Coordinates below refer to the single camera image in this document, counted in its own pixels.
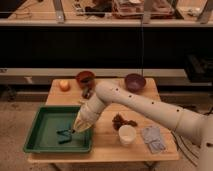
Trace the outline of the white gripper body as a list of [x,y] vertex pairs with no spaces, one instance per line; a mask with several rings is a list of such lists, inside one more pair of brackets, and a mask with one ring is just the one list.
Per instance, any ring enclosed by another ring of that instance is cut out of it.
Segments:
[[89,129],[90,127],[91,125],[88,122],[84,121],[80,116],[77,116],[73,125],[73,130],[80,133]]

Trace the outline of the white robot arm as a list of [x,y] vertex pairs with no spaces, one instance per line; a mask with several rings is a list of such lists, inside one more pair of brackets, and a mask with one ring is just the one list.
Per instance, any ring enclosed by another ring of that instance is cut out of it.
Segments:
[[111,103],[124,105],[198,145],[197,171],[213,171],[213,114],[202,115],[130,93],[114,82],[101,81],[92,97],[80,107],[73,130],[83,132],[93,126]]

